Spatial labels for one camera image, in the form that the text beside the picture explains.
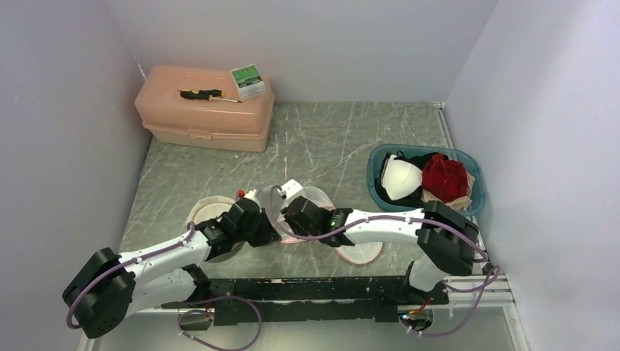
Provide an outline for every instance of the purple cable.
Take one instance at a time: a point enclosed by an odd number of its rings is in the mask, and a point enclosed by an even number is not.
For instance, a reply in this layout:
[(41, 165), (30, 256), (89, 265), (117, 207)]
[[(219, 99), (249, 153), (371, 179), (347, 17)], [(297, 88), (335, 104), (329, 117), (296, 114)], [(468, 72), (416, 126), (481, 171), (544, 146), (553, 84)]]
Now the purple cable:
[[(491, 270), (486, 274), (486, 278), (484, 283), (481, 286), (486, 286), (488, 284), (490, 284), (489, 279), (491, 278), (491, 273), (493, 272), (495, 273), (495, 277), (497, 277), (500, 274), (500, 269), (499, 266), (496, 265), (493, 268), (491, 268)], [(420, 333), (420, 336), (426, 336), (428, 338), (439, 338), (439, 337), (443, 337), (443, 336), (449, 336), (452, 335), (454, 333), (456, 333), (457, 331), (461, 330), (465, 324), (467, 324), (467, 322), (474, 316), (474, 313), (476, 312), (476, 308), (478, 307), (478, 304), (480, 303), (480, 299), (482, 299), (483, 297), (483, 293), (484, 293), (484, 289), (482, 289), (480, 291), (480, 293), (478, 293), (478, 297), (476, 298), (476, 301), (474, 302), (474, 305), (472, 306), (472, 308), (469, 310), (469, 313), (467, 313), (467, 316), (465, 317), (464, 320), (461, 321), (461, 323), (459, 325), (457, 325), (454, 329), (452, 329), (451, 331), (444, 331), (442, 333)]]
[(452, 290), (452, 291), (456, 291), (457, 293), (473, 293), (474, 291), (478, 291), (478, 290), (483, 290), (484, 288), (486, 288), (487, 286), (491, 285), (491, 283), (495, 282), (497, 280), (497, 278), (499, 278), (499, 275), (502, 273), (501, 270), (499, 269), (499, 266), (496, 265), (493, 268), (491, 268), (491, 271), (495, 269), (495, 274), (493, 275), (493, 277), (491, 279), (488, 280), (488, 282), (485, 280), (485, 282), (483, 282), (481, 285), (477, 286), (477, 287), (473, 287), (470, 289), (458, 289), (457, 287), (453, 287), (452, 285), (449, 285), (446, 282), (442, 282), (442, 284)]
[(258, 340), (258, 336), (260, 335), (260, 331), (262, 330), (262, 318), (260, 316), (260, 312), (258, 311), (258, 308), (256, 307), (256, 305), (254, 305), (250, 300), (247, 300), (245, 298), (241, 298), (239, 296), (230, 295), (230, 296), (220, 296), (218, 298), (210, 298), (210, 299), (204, 300), (204, 301), (191, 302), (191, 303), (188, 303), (188, 304), (191, 304), (191, 305), (202, 305), (202, 304), (205, 304), (205, 303), (210, 303), (210, 302), (220, 301), (220, 300), (239, 300), (239, 301), (245, 302), (248, 305), (250, 305), (250, 307), (252, 307), (252, 309), (254, 310), (254, 313), (256, 313), (256, 317), (258, 317), (258, 330), (256, 331), (256, 335), (254, 335), (254, 338), (246, 346), (239, 347), (238, 349), (224, 349), (224, 348), (217, 347), (215, 345), (209, 344), (208, 342), (206, 342), (206, 341), (204, 341), (202, 339), (199, 339), (199, 338), (191, 335), (190, 333), (187, 333), (186, 331), (184, 331), (183, 328), (181, 327), (181, 320), (183, 319), (183, 317), (185, 317), (188, 314), (204, 314), (204, 315), (208, 315), (209, 314), (209, 312), (203, 311), (203, 310), (200, 310), (200, 309), (193, 309), (193, 310), (187, 311), (187, 312), (183, 313), (181, 316), (179, 316), (178, 321), (177, 321), (178, 331), (183, 336), (185, 336), (185, 337), (187, 337), (187, 338), (189, 338), (189, 339), (191, 339), (191, 340), (193, 340), (193, 341), (195, 341), (195, 342), (197, 342), (199, 344), (202, 344), (202, 345), (204, 345), (206, 347), (210, 347), (210, 348), (212, 348), (214, 350), (217, 350), (217, 351), (243, 351), (243, 350), (247, 350), (250, 346), (252, 346), (256, 342), (256, 340)]
[[(187, 235), (187, 237), (185, 238), (185, 241), (190, 241), (193, 237), (194, 234), (196, 233), (196, 226), (194, 224), (194, 222), (190, 222), (187, 225), (189, 227), (189, 234)], [(153, 251), (153, 252), (149, 252), (148, 254), (143, 254), (142, 256), (139, 257), (134, 257), (131, 260), (127, 260), (123, 263), (119, 263), (118, 265), (115, 265), (114, 267), (108, 269), (107, 271), (103, 272), (101, 275), (99, 275), (97, 278), (93, 279), (92, 282), (90, 282), (90, 284), (86, 285), (86, 287), (84, 288), (84, 290), (82, 290), (82, 292), (80, 292), (80, 294), (75, 298), (75, 300), (73, 301), (73, 303), (71, 304), (71, 306), (69, 307), (69, 313), (67, 313), (67, 327), (71, 328), (71, 329), (79, 329), (81, 328), (81, 325), (78, 324), (73, 324), (73, 315), (75, 314), (75, 310), (78, 308), (78, 305), (80, 304), (80, 302), (82, 302), (82, 300), (84, 299), (84, 296), (86, 296), (86, 294), (88, 294), (92, 288), (99, 284), (100, 281), (102, 281), (103, 279), (105, 279), (105, 277), (109, 276), (110, 274), (118, 271), (119, 269), (125, 268), (128, 265), (132, 265), (138, 262), (138, 260), (146, 260), (148, 258), (151, 258), (153, 256), (157, 256), (158, 254), (163, 254), (165, 252), (168, 252), (170, 250), (176, 249), (177, 247), (181, 247), (183, 246), (183, 241), (177, 241), (176, 244), (172, 244), (170, 246), (164, 247), (162, 249)]]
[[(366, 222), (366, 219), (358, 219), (357, 221), (354, 221), (354, 222), (351, 222), (349, 224), (346, 224), (343, 227), (340, 227), (340, 228), (338, 228), (336, 230), (332, 230), (329, 233), (322, 234), (322, 235), (317, 235), (317, 236), (302, 236), (302, 235), (297, 235), (297, 234), (291, 233), (289, 230), (287, 230), (287, 228), (283, 227), (280, 223), (278, 223), (277, 218), (276, 218), (275, 214), (273, 213), (273, 193), (276, 190), (282, 190), (282, 188), (280, 186), (274, 185), (269, 190), (268, 206), (265, 209), (265, 211), (267, 213), (267, 218), (269, 219), (269, 222), (271, 223), (271, 225), (273, 227), (279, 229), (284, 234), (292, 236), (293, 238), (303, 239), (303, 240), (306, 240), (306, 241), (307, 240), (325, 239), (325, 238), (329, 238), (331, 236), (334, 236), (334, 235), (336, 235), (338, 233), (342, 233), (345, 230), (347, 230), (347, 229), (349, 229), (351, 227), (354, 227), (355, 225), (358, 225), (360, 223), (365, 223)], [(390, 214), (380, 214), (378, 216), (370, 216), (370, 217), (368, 217), (369, 221), (373, 221), (373, 220), (377, 220), (377, 219), (394, 219), (394, 220), (403, 221), (403, 222), (407, 220), (406, 217), (394, 216), (394, 215), (390, 215)], [(452, 228), (451, 226), (443, 224), (443, 223), (438, 222), (438, 221), (434, 221), (433, 219), (409, 217), (409, 220), (411, 220), (412, 222), (417, 222), (417, 223), (431, 224), (431, 225), (435, 225), (437, 227), (441, 227), (443, 229), (446, 229), (448, 232), (458, 236), (458, 238), (460, 238), (462, 241), (464, 241), (467, 245), (471, 246), (477, 253), (479, 253), (483, 257), (481, 259), (474, 260), (474, 262), (485, 262), (486, 260), (488, 260), (488, 255), (486, 254), (486, 252), (484, 252), (484, 250), (482, 250), (480, 247), (478, 247), (478, 245), (476, 245), (476, 243), (474, 243), (473, 241), (469, 240), (469, 238), (467, 238), (465, 235), (463, 235), (463, 233), (461, 233), (458, 230)]]

